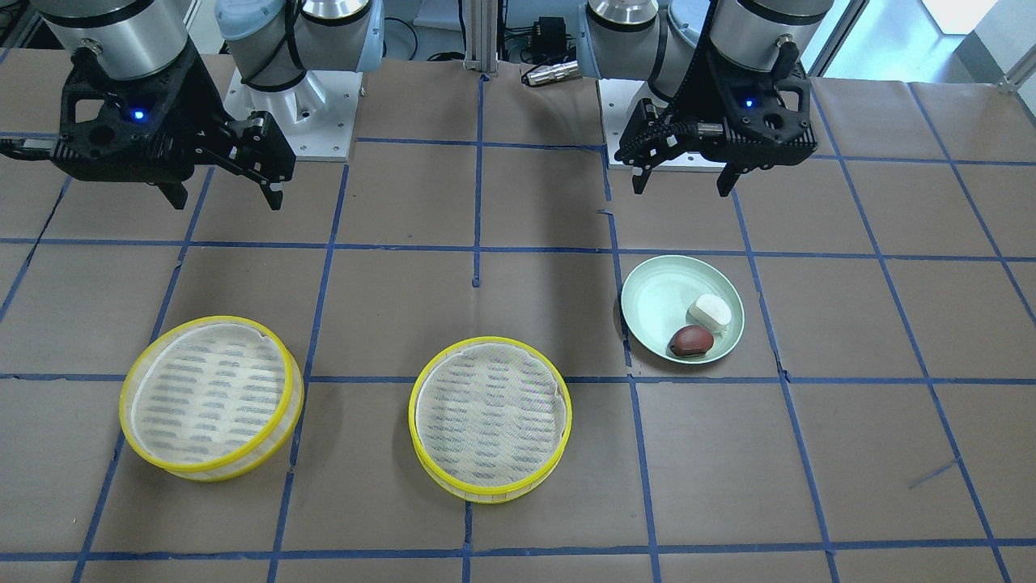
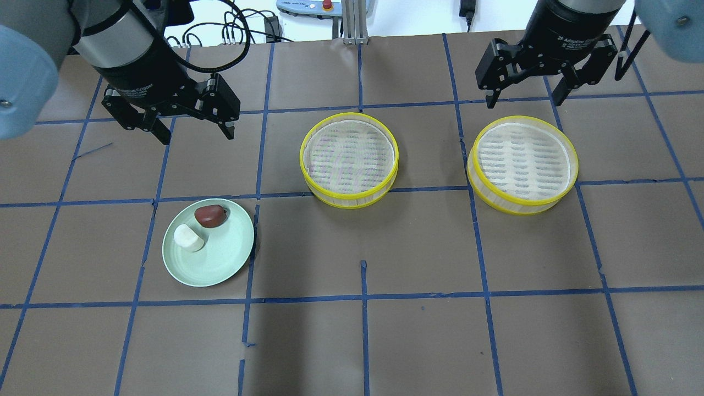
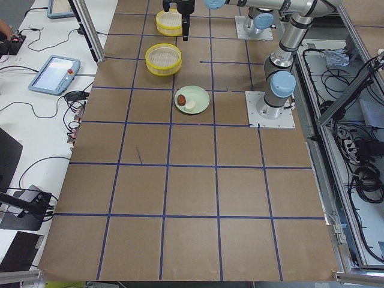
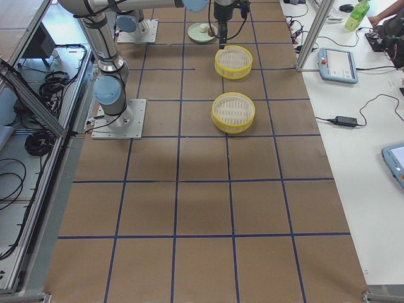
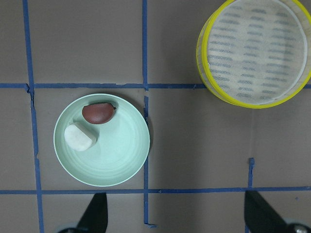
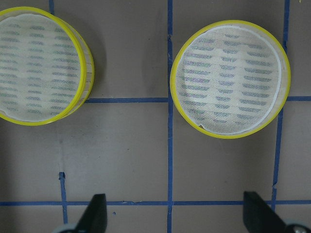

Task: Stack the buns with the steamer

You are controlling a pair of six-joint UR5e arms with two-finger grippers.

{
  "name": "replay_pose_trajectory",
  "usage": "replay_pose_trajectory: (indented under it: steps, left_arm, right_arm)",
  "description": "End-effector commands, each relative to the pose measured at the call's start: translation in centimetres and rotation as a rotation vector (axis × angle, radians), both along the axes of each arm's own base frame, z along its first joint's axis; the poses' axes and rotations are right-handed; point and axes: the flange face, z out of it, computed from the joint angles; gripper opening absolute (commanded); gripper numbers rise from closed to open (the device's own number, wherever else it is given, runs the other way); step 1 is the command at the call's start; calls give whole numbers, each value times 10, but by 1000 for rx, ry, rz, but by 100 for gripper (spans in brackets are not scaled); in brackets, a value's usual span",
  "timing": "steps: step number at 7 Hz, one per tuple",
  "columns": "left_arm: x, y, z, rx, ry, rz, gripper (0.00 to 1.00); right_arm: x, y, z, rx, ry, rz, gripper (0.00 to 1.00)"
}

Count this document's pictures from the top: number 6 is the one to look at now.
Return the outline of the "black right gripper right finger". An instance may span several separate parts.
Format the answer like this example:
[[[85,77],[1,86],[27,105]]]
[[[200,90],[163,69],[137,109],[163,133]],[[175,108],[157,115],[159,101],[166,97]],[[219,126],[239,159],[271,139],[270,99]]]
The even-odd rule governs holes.
[[[284,221],[254,191],[243,193],[243,223],[249,233],[283,233]]]

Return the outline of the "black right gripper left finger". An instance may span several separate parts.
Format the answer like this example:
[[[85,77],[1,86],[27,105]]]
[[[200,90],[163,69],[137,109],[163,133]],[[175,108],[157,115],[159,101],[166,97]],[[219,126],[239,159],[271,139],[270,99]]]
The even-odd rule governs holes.
[[[104,233],[107,228],[106,195],[96,194],[77,223],[75,233]]]

